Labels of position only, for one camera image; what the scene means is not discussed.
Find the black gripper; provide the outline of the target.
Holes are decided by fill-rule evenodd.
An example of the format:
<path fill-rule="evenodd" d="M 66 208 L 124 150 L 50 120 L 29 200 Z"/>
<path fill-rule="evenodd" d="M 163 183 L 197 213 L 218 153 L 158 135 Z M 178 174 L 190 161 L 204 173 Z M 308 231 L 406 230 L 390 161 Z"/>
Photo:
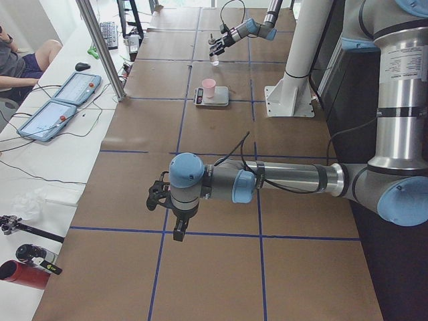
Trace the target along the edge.
<path fill-rule="evenodd" d="M 196 216 L 197 211 L 197 209 L 190 209 L 186 211 L 180 209 L 173 210 L 173 214 L 177 218 L 175 228 L 173 230 L 173 239 L 175 241 L 184 240 L 189 221 L 192 217 Z"/>
<path fill-rule="evenodd" d="M 225 48 L 232 46 L 235 43 L 233 38 L 234 31 L 229 31 L 224 36 L 216 39 L 217 49 L 215 51 L 216 55 L 221 55 L 225 52 Z"/>

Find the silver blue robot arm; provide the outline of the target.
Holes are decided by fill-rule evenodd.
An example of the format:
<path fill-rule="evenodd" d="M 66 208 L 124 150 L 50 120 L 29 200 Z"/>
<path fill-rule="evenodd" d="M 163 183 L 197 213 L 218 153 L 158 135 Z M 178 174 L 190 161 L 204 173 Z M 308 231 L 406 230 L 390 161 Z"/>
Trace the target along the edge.
<path fill-rule="evenodd" d="M 219 56 L 225 52 L 225 48 L 231 47 L 233 44 L 240 40 L 253 35 L 254 37 L 261 37 L 267 40 L 273 40 L 276 36 L 275 24 L 282 6 L 282 0 L 271 1 L 267 9 L 263 23 L 254 21 L 253 18 L 242 19 L 241 23 L 232 28 L 228 28 L 223 20 L 222 13 L 226 5 L 231 1 L 226 2 L 220 11 L 220 33 L 223 35 L 219 39 L 209 40 L 209 57 Z"/>
<path fill-rule="evenodd" d="M 225 157 L 206 165 L 178 154 L 169 165 L 167 203 L 182 241 L 200 199 L 248 203 L 269 184 L 298 194 L 330 193 L 356 201 L 385 221 L 415 226 L 427 220 L 427 162 L 422 156 L 427 118 L 427 2 L 347 1 L 344 48 L 381 51 L 377 142 L 365 164 L 297 165 Z"/>

